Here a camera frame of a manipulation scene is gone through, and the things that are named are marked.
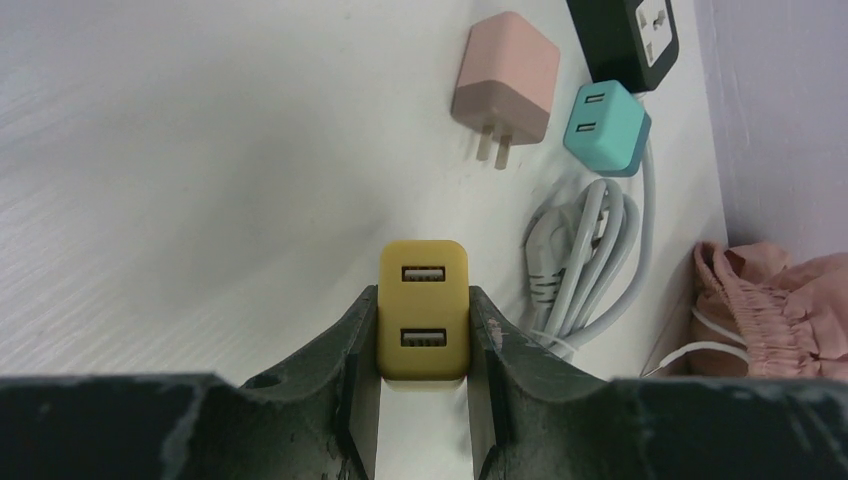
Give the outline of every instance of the pink charger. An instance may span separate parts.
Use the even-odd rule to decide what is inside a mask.
[[[495,168],[503,170],[511,145],[545,138],[558,69],[559,48],[515,12],[471,27],[451,115],[481,133],[478,160],[498,139]]]

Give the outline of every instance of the yellow usb charger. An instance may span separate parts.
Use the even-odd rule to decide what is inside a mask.
[[[402,240],[380,256],[377,366],[390,381],[462,379],[470,363],[468,255],[449,240]]]

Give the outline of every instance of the table surface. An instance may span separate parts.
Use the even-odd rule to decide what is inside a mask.
[[[680,58],[644,99],[649,282],[575,358],[604,378],[638,375],[663,331],[658,350],[671,347],[691,248],[726,237],[693,0],[674,8]],[[242,382],[331,325],[402,238],[462,243],[472,283],[517,320],[528,223],[594,178],[561,144],[589,81],[564,0],[0,9],[0,374]],[[496,171],[448,111],[469,27],[505,10],[562,59],[544,142]],[[641,204],[641,179],[621,183]],[[385,389],[382,405],[378,478],[471,478],[461,393]]]

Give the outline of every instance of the plug prong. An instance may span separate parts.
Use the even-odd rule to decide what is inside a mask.
[[[486,161],[489,159],[489,152],[492,150],[492,135],[494,133],[494,125],[483,126],[483,131],[480,132],[480,145],[477,147],[477,160]]]
[[[506,161],[509,159],[509,146],[512,143],[512,135],[501,136],[500,146],[498,146],[498,157],[495,160],[495,169],[506,169]]]

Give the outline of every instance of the teal cube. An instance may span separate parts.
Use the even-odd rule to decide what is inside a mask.
[[[584,85],[577,92],[563,145],[592,171],[631,177],[639,171],[651,117],[618,81]]]

